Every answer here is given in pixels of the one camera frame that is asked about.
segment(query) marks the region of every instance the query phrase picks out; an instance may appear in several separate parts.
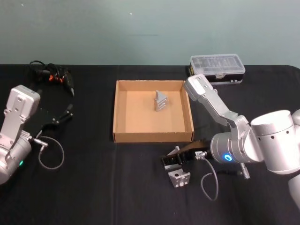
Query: black tablecloth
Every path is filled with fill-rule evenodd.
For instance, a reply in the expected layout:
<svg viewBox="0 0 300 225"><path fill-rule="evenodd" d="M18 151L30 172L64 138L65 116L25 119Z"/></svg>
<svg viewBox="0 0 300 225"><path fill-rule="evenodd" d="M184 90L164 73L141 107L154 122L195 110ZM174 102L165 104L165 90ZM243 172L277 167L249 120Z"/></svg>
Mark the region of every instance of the black tablecloth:
<svg viewBox="0 0 300 225"><path fill-rule="evenodd" d="M74 103L74 118L55 133L65 149L65 163L47 171L34 147L11 180L0 187L0 224L19 225L298 225L300 212L287 182L292 177L248 166L251 179L219 176L219 198L210 202L200 178L203 162L184 166L189 185L174 188L160 156L182 143L116 144L112 140L113 103L118 79L185 80L184 66L69 66L75 82L72 99L59 86L43 89L40 106L59 114ZM0 66L0 109L12 87L26 82L27 67ZM218 86L228 108L251 121L264 113L300 108L300 70L291 66L246 66L242 84ZM195 140L227 131L199 103L191 102ZM218 165L216 168L237 168ZM206 180L212 194L213 179Z"/></svg>

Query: gray cable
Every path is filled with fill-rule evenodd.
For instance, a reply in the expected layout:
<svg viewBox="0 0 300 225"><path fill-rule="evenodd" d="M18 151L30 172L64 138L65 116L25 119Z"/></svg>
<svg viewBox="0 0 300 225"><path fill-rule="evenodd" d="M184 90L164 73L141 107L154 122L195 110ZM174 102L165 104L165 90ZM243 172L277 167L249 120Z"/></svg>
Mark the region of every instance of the gray cable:
<svg viewBox="0 0 300 225"><path fill-rule="evenodd" d="M42 163L42 161L41 161L41 155L42 155L43 151L40 151L39 154L38 154L38 161L39 161L39 163L41 164L42 167L44 167L45 169L48 169L48 170L56 170L56 169L60 168L62 166L62 164L64 163L64 161L65 161L65 152L64 152L64 149L63 149L62 145L57 140L55 140L54 138L51 138L51 137L48 137L48 136L40 136L40 138L46 138L46 139L48 138L48 139L50 139L52 141L55 141L60 146L61 153L62 153L62 160L61 160L61 163L58 166L56 166L56 167L48 167L44 163Z"/></svg>
<svg viewBox="0 0 300 225"><path fill-rule="evenodd" d="M219 182L218 182L217 173L216 173L214 167L212 166L212 164L211 164L206 158L203 157L202 160L205 160L205 161L207 162L207 164L211 167L212 172L209 172L209 173L205 174L205 175L202 177L202 179L201 179L201 188L202 188L203 193L205 194L205 196L206 196L209 200L215 201L215 200L218 198L218 194L219 194ZM203 181L204 181L204 179L205 179L207 176L212 175L212 174L214 174L214 177L215 177L215 180L216 180L216 195L215 195L214 198L211 198L211 197L207 194L207 192L205 191L205 189L204 189L204 187L203 187Z"/></svg>

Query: gray wall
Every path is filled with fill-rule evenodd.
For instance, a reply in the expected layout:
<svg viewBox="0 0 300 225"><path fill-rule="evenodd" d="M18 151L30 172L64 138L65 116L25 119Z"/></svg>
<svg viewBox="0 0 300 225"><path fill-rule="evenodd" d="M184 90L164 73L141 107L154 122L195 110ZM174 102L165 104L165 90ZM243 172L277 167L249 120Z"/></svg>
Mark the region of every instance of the gray wall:
<svg viewBox="0 0 300 225"><path fill-rule="evenodd" d="M186 65L237 53L300 67L297 0L0 1L0 64Z"/></svg>

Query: clear plastic lid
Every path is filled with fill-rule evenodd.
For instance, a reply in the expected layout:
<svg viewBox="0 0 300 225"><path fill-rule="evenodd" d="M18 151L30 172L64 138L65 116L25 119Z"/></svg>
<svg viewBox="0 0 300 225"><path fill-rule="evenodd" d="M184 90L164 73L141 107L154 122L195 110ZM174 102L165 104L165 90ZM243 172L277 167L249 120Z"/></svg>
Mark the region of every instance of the clear plastic lid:
<svg viewBox="0 0 300 225"><path fill-rule="evenodd" d="M237 54L195 55L190 62L195 75L225 76L245 73L245 67Z"/></svg>

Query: open cardboard tray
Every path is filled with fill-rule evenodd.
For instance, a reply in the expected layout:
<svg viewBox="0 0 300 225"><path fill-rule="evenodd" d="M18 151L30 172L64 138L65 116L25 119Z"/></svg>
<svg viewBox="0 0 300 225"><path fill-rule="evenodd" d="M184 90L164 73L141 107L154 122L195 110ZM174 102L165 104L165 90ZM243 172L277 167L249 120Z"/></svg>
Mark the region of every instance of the open cardboard tray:
<svg viewBox="0 0 300 225"><path fill-rule="evenodd" d="M117 143L190 142L194 126L184 81L117 81L113 138ZM155 111L155 91L167 95L167 106Z"/></svg>

